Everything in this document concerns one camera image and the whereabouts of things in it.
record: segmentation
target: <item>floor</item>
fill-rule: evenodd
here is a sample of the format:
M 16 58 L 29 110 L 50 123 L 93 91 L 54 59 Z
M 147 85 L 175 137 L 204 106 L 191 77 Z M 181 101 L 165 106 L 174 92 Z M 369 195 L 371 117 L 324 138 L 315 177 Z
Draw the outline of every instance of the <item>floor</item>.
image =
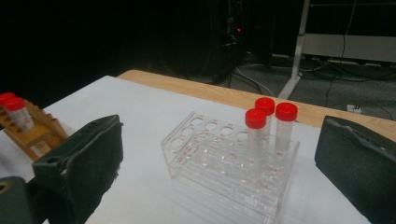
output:
M 290 78 L 292 63 L 292 59 L 279 56 L 271 66 L 263 65 L 248 54 L 220 86 L 278 96 Z M 300 67 L 301 79 L 290 100 L 339 110 L 355 105 L 363 115 L 396 119 L 394 64 L 304 59 Z

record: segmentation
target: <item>table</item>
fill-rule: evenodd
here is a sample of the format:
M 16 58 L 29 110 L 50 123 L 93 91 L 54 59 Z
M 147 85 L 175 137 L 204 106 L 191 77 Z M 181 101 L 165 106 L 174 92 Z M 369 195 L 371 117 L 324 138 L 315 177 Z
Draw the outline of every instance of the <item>table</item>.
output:
M 258 97 L 243 91 L 128 71 L 118 78 L 100 78 L 45 110 L 60 120 L 69 133 L 111 114 L 119 114 L 123 123 L 124 161 L 120 175 L 87 223 L 254 223 L 197 192 L 185 190 L 172 179 L 161 141 L 191 111 L 244 125 L 245 111 Z M 368 223 L 321 173 L 313 159 L 321 123 L 315 118 L 321 119 L 326 111 L 340 116 L 348 114 L 296 104 L 301 111 L 300 123 L 294 125 L 292 139 L 301 145 L 280 223 Z M 357 117 L 378 130 L 395 127 L 394 122 Z M 0 177 L 32 178 L 29 160 L 4 133 L 0 133 L 0 143 Z

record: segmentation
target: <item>red screw cap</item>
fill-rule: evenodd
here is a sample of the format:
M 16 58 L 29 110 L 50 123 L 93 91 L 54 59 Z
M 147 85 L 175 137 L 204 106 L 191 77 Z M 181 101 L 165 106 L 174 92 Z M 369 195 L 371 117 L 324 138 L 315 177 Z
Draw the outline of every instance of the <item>red screw cap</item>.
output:
M 298 108 L 291 103 L 280 103 L 276 106 L 275 116 L 283 121 L 294 121 L 297 119 Z
M 0 105 L 4 105 L 7 100 L 16 97 L 14 92 L 5 92 L 0 94 Z
M 275 111 L 275 102 L 269 97 L 262 97 L 257 99 L 255 102 L 255 107 L 263 110 L 267 116 L 271 116 Z
M 14 97 L 6 101 L 5 106 L 8 111 L 16 111 L 25 107 L 24 100 L 20 97 Z
M 265 126 L 267 116 L 258 108 L 249 109 L 245 114 L 245 123 L 251 129 L 261 129 Z

